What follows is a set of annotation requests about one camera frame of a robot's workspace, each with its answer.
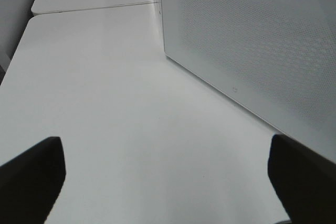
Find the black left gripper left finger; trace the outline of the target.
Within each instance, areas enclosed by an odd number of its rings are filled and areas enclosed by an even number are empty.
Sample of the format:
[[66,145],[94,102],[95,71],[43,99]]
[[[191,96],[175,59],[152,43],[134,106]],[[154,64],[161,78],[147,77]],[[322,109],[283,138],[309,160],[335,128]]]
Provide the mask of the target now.
[[59,137],[48,137],[1,166],[1,223],[44,223],[64,184]]

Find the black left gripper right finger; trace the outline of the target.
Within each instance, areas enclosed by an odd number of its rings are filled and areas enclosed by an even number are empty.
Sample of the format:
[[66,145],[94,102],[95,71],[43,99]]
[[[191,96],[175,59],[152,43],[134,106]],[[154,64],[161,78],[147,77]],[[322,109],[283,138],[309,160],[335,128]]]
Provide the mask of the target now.
[[267,173],[291,223],[335,223],[335,163],[275,134]]

